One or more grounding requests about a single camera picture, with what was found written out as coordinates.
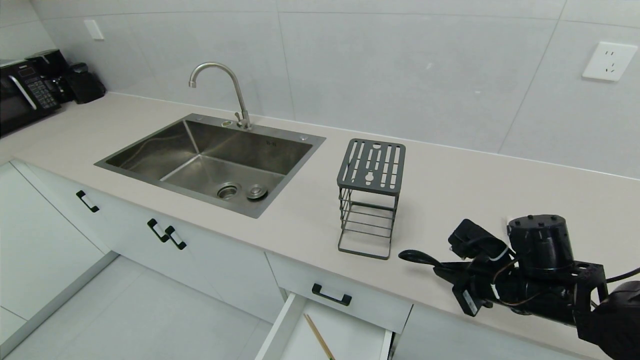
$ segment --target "faucet spout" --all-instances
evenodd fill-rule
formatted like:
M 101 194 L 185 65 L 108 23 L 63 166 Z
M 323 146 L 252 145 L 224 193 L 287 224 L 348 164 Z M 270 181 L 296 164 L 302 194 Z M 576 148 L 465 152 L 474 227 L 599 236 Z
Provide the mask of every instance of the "faucet spout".
M 242 91 L 240 91 L 240 84 L 238 83 L 238 78 L 236 77 L 236 75 L 234 74 L 234 72 L 226 65 L 224 64 L 220 64 L 220 63 L 212 63 L 212 62 L 207 62 L 207 63 L 201 63 L 200 65 L 198 65 L 195 69 L 193 69 L 193 72 L 191 73 L 191 76 L 189 77 L 189 87 L 190 88 L 195 88 L 196 87 L 196 79 L 198 78 L 198 75 L 200 75 L 201 71 L 203 71 L 204 69 L 207 69 L 209 67 L 215 67 L 218 68 L 224 72 L 226 72 L 230 77 L 231 80 L 234 82 L 234 87 L 236 88 L 236 95 L 238 96 L 238 102 L 240 102 L 240 111 L 242 113 L 242 118 L 240 118 L 240 114 L 236 113 L 236 117 L 238 118 L 238 126 L 245 129 L 245 130 L 250 130 L 251 129 L 251 120 L 249 120 L 249 111 L 246 110 L 246 106 L 244 105 L 244 99 L 242 97 Z

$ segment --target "wooden stick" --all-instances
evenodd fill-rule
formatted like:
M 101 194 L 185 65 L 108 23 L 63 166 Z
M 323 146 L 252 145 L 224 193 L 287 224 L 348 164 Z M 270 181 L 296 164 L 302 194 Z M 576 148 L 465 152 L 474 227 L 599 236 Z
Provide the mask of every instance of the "wooden stick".
M 305 314 L 305 319 L 307 319 L 307 323 L 309 324 L 309 327 L 311 327 L 311 330 L 316 335 L 316 338 L 318 339 L 318 342 L 320 342 L 320 346 L 322 346 L 322 349 L 324 350 L 324 353 L 327 355 L 329 360 L 335 360 L 335 357 L 333 357 L 333 354 L 331 353 L 331 350 L 329 350 L 329 347 L 326 346 L 326 343 L 324 342 L 324 339 L 322 339 L 322 335 L 320 335 L 320 332 L 318 331 L 318 328 L 314 324 L 314 321 L 311 320 L 311 316 L 309 316 L 308 314 Z

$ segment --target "microwave door handle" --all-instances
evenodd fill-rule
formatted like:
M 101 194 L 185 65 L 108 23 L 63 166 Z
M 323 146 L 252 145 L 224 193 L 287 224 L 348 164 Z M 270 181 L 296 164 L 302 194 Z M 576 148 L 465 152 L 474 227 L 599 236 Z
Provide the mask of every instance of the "microwave door handle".
M 29 102 L 29 104 L 31 105 L 31 107 L 34 110 L 38 109 L 38 106 L 36 106 L 36 103 L 33 102 L 33 100 L 31 100 L 31 96 L 29 96 L 29 94 L 27 94 L 27 92 L 25 91 L 25 89 L 22 87 L 22 85 L 20 84 L 20 81 L 18 81 L 18 79 L 16 79 L 15 77 L 9 75 L 9 78 L 11 79 L 11 81 L 13 81 L 13 83 L 15 83 L 15 86 L 18 87 L 18 89 L 20 90 L 20 92 L 24 95 L 24 97 L 27 98 L 27 101 Z

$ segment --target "floor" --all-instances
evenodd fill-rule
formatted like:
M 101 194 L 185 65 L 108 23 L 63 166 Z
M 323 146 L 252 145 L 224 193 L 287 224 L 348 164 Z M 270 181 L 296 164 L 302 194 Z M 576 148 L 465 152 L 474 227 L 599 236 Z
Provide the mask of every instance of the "floor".
M 270 329 L 120 256 L 6 360 L 251 360 Z

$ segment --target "cabinet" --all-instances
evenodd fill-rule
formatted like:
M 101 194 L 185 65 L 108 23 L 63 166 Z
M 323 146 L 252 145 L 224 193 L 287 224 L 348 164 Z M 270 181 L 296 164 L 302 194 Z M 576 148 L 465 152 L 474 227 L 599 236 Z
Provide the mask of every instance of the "cabinet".
M 52 203 L 105 248 L 265 321 L 275 321 L 284 298 L 263 251 L 29 168 L 43 182 L 42 192 Z
M 388 359 L 393 332 L 290 293 L 255 360 L 326 360 L 305 314 L 336 359 Z
M 103 253 L 16 170 L 0 166 L 2 307 L 29 320 Z
M 14 332 L 18 331 L 27 321 L 11 311 L 0 307 L 0 344 L 4 343 Z
M 263 251 L 178 220 L 172 226 L 223 301 L 267 322 L 276 320 L 284 298 Z
M 104 193 L 91 192 L 90 197 L 114 231 L 103 238 L 111 250 L 221 300 L 198 271 L 189 251 L 178 249 L 165 235 L 172 224 L 169 217 Z
M 424 359 L 427 355 L 433 359 L 578 359 L 415 305 L 397 344 L 394 360 Z
M 104 254 L 109 252 L 105 238 L 111 236 L 113 230 L 100 211 L 89 211 L 89 207 L 94 206 L 92 189 L 38 167 L 16 165 L 20 165 L 18 170 L 22 175 L 98 249 Z M 79 192 L 84 193 L 82 199 L 78 197 Z
M 413 304 L 357 284 L 299 261 L 267 254 L 273 275 L 282 288 L 315 302 L 402 333 Z

